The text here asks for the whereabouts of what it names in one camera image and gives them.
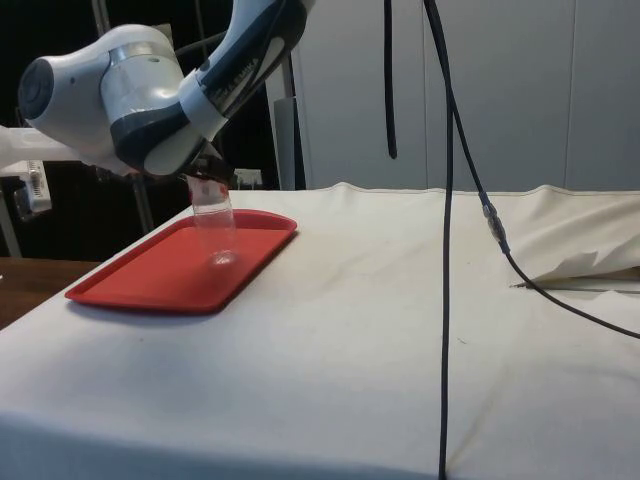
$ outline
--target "white tablecloth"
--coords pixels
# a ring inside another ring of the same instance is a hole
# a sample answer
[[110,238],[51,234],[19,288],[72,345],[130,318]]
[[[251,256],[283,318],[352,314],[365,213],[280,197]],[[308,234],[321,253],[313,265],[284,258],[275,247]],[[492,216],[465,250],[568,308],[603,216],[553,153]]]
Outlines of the white tablecloth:
[[[531,235],[640,211],[634,194],[494,200],[534,267]],[[233,202],[294,218],[299,235],[222,313],[59,294],[0,332],[0,479],[435,477],[442,193]],[[639,478],[640,342],[510,288],[474,195],[454,199],[452,268],[450,478]],[[640,330],[637,296],[557,294]]]

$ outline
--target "white panel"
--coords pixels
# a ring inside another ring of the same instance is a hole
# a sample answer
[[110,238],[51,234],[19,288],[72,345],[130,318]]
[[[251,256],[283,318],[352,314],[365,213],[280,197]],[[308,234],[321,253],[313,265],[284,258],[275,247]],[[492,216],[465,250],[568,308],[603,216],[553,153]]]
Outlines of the white panel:
[[567,186],[640,189],[640,3],[578,0]]
[[[438,6],[458,106],[485,187],[562,186],[574,0],[447,0]],[[444,186],[444,83],[424,18],[429,185]],[[456,148],[456,188],[474,189]]]
[[398,158],[389,158],[384,109],[383,3],[318,0],[294,52],[309,188],[425,187],[422,2],[393,3]]

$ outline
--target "red tray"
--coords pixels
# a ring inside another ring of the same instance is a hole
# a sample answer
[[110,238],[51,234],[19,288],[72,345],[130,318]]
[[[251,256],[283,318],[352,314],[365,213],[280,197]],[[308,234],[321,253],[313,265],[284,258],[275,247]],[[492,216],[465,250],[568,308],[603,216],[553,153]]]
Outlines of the red tray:
[[212,265],[193,217],[179,220],[66,293],[78,303],[176,313],[222,310],[295,234],[296,222],[234,210],[237,258]]

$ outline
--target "cable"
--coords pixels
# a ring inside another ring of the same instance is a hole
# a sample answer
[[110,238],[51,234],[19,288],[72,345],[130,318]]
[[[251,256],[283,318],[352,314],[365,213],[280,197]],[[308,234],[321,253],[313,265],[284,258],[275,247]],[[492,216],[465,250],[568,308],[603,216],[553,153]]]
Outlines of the cable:
[[441,411],[440,411],[440,457],[438,463],[438,478],[440,480],[446,480],[446,452],[447,452],[447,429],[448,429],[448,401],[449,401],[449,326],[450,326],[450,227],[451,227],[451,197],[453,192],[453,125],[452,117],[455,117],[456,126],[460,135],[462,148],[469,171],[473,177],[474,183],[478,189],[478,196],[482,203],[482,209],[485,217],[487,218],[489,228],[494,238],[498,242],[502,253],[505,255],[507,261],[511,265],[511,268],[518,274],[518,276],[525,282],[525,284],[533,289],[555,305],[575,314],[582,318],[585,318],[591,322],[594,322],[600,326],[603,326],[609,330],[626,335],[632,338],[640,339],[640,334],[624,329],[617,325],[613,325],[606,322],[594,315],[583,312],[582,310],[572,307],[567,303],[555,298],[531,280],[520,268],[517,262],[511,255],[511,249],[507,241],[506,231],[502,225],[498,211],[491,203],[489,196],[487,195],[480,177],[476,170],[473,158],[467,142],[467,138],[462,126],[462,119],[458,110],[458,105],[455,100],[453,92],[453,86],[451,82],[451,71],[449,66],[449,56],[447,53],[446,41],[444,37],[444,29],[442,27],[442,21],[435,0],[423,0],[424,7],[429,18],[429,25],[431,27],[431,33],[433,35],[434,43],[436,46],[436,52],[438,54],[438,60],[445,82],[446,90],[446,110],[447,110],[447,185],[445,196],[445,213],[444,213],[444,245],[443,245],[443,312],[442,312],[442,371],[441,371]]
[[438,7],[435,4],[435,0],[424,0],[425,3],[425,7],[427,8],[427,14],[429,14],[429,11],[432,12],[432,16],[433,16],[433,23],[431,24],[432,27],[432,32],[434,35],[434,40],[436,42],[436,49],[438,50],[439,54],[439,59],[440,59],[440,65],[443,68],[443,74],[445,76],[445,84],[448,85],[447,86],[447,96],[451,97],[451,105],[453,106],[454,109],[454,116],[456,118],[456,124],[458,127],[458,132],[460,134],[460,139],[462,141],[462,145],[463,145],[463,150],[465,151],[465,157],[467,159],[467,163],[469,165],[469,169],[471,170],[471,174],[474,177],[474,181],[476,183],[476,186],[478,187],[478,195],[480,197],[480,201],[482,202],[482,206],[483,206],[483,211],[485,214],[485,217],[487,217],[487,220],[489,222],[489,227],[491,229],[491,232],[493,233],[494,237],[496,238],[496,240],[498,241],[498,244],[500,245],[500,249],[502,250],[502,253],[505,255],[507,261],[509,262],[509,264],[511,265],[511,267],[513,268],[513,270],[516,272],[516,274],[525,282],[525,284],[531,288],[532,290],[536,291],[537,293],[539,293],[540,295],[542,295],[544,298],[546,298],[547,300],[549,300],[550,302],[554,303],[555,305],[559,306],[560,308],[563,308],[575,315],[578,315],[582,318],[585,318],[593,323],[596,323],[602,327],[605,327],[609,330],[612,330],[614,332],[617,333],[621,333],[622,335],[626,335],[628,337],[632,337],[632,338],[637,338],[640,339],[640,333],[637,332],[633,332],[631,330],[627,330],[624,329],[622,327],[619,327],[617,325],[614,325],[612,323],[609,323],[605,320],[602,320],[594,315],[591,315],[589,313],[586,313],[576,307],[572,307],[571,305],[558,300],[556,297],[550,295],[546,290],[544,290],[542,287],[540,287],[538,284],[536,284],[533,280],[531,280],[523,271],[522,269],[518,266],[517,262],[514,260],[513,256],[511,255],[511,249],[509,247],[509,243],[507,241],[507,235],[505,232],[504,227],[502,226],[502,222],[500,221],[500,218],[498,216],[498,212],[495,208],[495,206],[491,203],[491,201],[489,200],[489,197],[486,193],[486,191],[484,190],[484,188],[482,187],[482,183],[480,182],[480,179],[478,177],[478,174],[476,172],[476,168],[473,162],[473,159],[471,157],[471,153],[469,151],[469,146],[467,144],[467,140],[466,140],[466,136],[464,133],[464,128],[462,126],[462,121],[460,119],[460,114],[458,112],[457,109],[457,105],[456,105],[456,101],[455,101],[455,95],[453,93],[453,88],[451,86],[451,77],[450,77],[450,73],[449,73],[449,60],[448,60],[448,55],[447,55],[447,51],[446,51],[446,44],[445,44],[445,40],[444,40],[444,31],[442,28],[442,23],[440,21],[440,16],[438,14]]
[[444,234],[442,246],[442,349],[441,349],[441,371],[440,371],[440,452],[438,458],[438,478],[447,478],[447,440],[449,433],[449,336],[451,317],[451,210],[453,206],[453,95],[451,91],[451,72],[447,59],[446,44],[440,42],[436,35],[435,26],[438,25],[437,9],[434,11],[435,3],[431,0],[424,0],[425,10],[429,18],[429,24],[436,43],[438,58],[444,76],[447,112],[447,185],[445,192],[444,207]]
[[384,0],[384,106],[389,156],[398,158],[396,118],[393,100],[393,10],[391,0]]
[[222,43],[226,34],[227,31],[225,30],[224,32],[217,33],[216,35],[212,35],[202,40],[198,40],[197,42],[190,43],[189,45],[185,45],[184,47],[180,47],[175,52],[176,57],[193,52],[202,46],[216,48],[220,43]]

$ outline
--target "clear plastic cup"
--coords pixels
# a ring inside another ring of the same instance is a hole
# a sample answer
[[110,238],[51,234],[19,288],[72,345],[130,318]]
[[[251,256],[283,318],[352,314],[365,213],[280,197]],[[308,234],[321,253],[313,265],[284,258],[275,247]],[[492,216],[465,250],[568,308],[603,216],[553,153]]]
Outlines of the clear plastic cup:
[[215,180],[187,177],[198,238],[214,265],[236,258],[236,224],[229,189]]

